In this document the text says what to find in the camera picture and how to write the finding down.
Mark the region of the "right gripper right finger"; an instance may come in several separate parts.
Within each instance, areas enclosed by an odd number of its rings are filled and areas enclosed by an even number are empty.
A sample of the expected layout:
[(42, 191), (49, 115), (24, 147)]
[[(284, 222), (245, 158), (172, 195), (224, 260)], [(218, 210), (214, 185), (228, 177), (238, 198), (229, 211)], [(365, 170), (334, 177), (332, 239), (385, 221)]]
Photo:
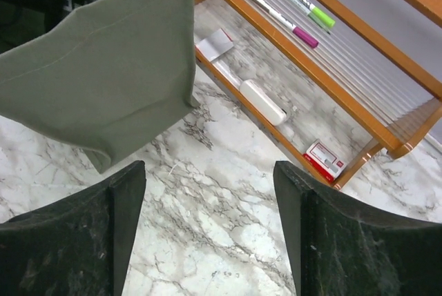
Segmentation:
[(273, 184), (298, 295), (440, 295), (441, 225), (389, 213), (288, 161)]

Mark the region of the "green canvas bag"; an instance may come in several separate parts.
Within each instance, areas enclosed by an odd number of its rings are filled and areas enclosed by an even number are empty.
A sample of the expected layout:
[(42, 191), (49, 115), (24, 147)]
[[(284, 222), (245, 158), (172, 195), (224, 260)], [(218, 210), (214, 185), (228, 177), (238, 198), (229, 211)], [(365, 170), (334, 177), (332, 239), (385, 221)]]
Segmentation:
[(193, 98), (193, 0), (97, 0), (1, 56), (1, 115), (81, 148), (104, 172)]

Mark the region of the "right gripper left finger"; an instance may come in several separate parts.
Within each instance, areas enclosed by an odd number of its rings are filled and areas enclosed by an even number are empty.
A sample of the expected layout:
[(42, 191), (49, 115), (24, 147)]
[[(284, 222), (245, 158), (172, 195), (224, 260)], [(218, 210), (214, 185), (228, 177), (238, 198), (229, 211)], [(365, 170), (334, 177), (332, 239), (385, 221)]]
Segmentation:
[(146, 188), (143, 161), (1, 224), (2, 295), (121, 295)]

